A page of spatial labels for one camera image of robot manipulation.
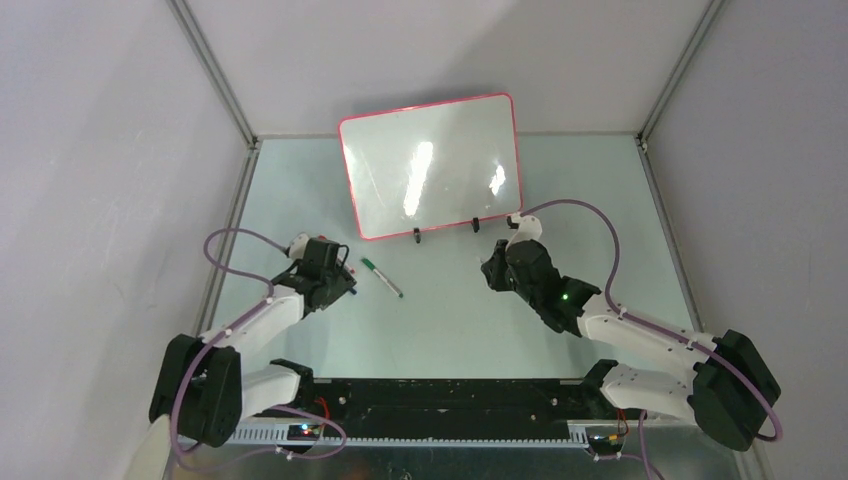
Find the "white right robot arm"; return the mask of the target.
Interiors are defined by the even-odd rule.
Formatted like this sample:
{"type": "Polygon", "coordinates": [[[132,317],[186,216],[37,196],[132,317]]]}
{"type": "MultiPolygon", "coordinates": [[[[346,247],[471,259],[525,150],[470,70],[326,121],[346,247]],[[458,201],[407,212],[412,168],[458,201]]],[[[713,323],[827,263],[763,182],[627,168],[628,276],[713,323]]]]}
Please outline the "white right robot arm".
{"type": "Polygon", "coordinates": [[[591,416],[653,411],[740,452],[760,438],[780,387],[745,335],[728,330],[713,337],[638,320],[599,287],[560,274],[536,240],[497,241],[480,270],[491,290],[517,294],[554,332],[618,346],[654,363],[645,370],[597,361],[581,383],[581,402],[591,416]]]}

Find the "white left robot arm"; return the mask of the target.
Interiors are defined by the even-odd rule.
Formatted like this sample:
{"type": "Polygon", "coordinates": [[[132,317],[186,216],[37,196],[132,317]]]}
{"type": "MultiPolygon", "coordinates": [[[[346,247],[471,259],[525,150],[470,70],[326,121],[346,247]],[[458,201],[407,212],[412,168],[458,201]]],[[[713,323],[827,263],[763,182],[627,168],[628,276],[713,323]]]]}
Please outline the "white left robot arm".
{"type": "Polygon", "coordinates": [[[354,290],[348,246],[301,234],[284,247],[290,265],[262,278],[259,300],[229,324],[166,346],[150,407],[173,438],[219,447],[247,418],[281,406],[292,416],[328,412],[311,368],[267,358],[269,344],[354,290]]]}

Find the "pink framed whiteboard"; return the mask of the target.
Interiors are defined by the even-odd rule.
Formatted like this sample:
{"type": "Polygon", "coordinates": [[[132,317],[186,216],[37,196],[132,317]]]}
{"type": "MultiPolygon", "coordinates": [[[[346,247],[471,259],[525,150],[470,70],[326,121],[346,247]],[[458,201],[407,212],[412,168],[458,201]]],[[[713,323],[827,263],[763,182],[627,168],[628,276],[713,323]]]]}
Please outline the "pink framed whiteboard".
{"type": "Polygon", "coordinates": [[[337,132],[364,240],[482,222],[523,206],[514,101],[505,92],[349,116],[337,132]]]}

